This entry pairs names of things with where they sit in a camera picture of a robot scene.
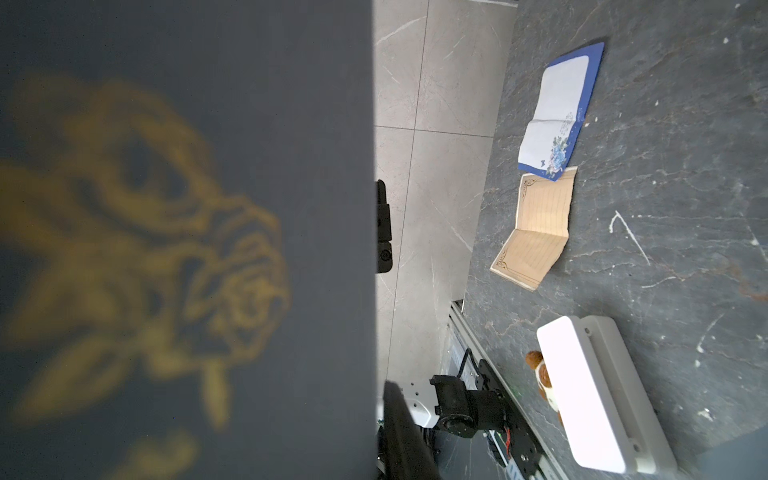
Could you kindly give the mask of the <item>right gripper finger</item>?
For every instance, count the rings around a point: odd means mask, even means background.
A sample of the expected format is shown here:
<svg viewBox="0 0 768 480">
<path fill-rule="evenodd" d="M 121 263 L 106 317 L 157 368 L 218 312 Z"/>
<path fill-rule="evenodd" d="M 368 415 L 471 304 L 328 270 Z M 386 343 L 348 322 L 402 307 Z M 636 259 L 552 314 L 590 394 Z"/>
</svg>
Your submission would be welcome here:
<svg viewBox="0 0 768 480">
<path fill-rule="evenodd" d="M 399 386 L 386 381 L 383 391 L 384 458 L 391 480 L 439 480 L 437 465 L 412 419 Z"/>
</svg>

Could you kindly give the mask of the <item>grey envelope gold rose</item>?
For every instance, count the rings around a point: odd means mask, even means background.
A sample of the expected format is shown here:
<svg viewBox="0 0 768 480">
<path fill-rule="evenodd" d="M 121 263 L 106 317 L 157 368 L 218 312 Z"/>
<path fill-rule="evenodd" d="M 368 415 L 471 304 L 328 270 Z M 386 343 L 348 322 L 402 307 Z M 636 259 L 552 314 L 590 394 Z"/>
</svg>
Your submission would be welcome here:
<svg viewBox="0 0 768 480">
<path fill-rule="evenodd" d="M 1 475 L 371 479 L 369 1 L 1 5 Z"/>
</svg>

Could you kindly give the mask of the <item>white blue bordered letter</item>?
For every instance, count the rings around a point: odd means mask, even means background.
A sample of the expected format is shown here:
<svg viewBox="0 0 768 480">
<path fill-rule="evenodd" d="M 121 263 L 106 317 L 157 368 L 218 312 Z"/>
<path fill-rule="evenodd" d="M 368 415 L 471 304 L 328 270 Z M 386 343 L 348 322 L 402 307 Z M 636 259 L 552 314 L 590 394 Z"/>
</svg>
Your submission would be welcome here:
<svg viewBox="0 0 768 480">
<path fill-rule="evenodd" d="M 585 123 L 604 49 L 603 42 L 593 43 L 547 65 L 520 145 L 520 170 L 551 181 L 564 174 Z"/>
</svg>

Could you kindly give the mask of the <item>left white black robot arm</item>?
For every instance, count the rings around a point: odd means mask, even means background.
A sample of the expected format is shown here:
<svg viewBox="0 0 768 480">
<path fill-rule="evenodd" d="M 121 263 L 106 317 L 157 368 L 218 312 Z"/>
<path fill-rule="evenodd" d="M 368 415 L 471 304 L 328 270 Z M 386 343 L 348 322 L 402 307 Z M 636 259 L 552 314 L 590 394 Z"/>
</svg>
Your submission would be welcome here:
<svg viewBox="0 0 768 480">
<path fill-rule="evenodd" d="M 524 421 L 490 362 L 475 356 L 464 329 L 462 305 L 461 301 L 451 304 L 448 322 L 453 339 L 449 353 L 461 356 L 458 370 L 398 386 L 427 442 L 437 431 L 462 438 L 483 432 L 496 449 L 497 461 L 505 463 L 511 455 L 513 433 L 524 427 Z"/>
</svg>

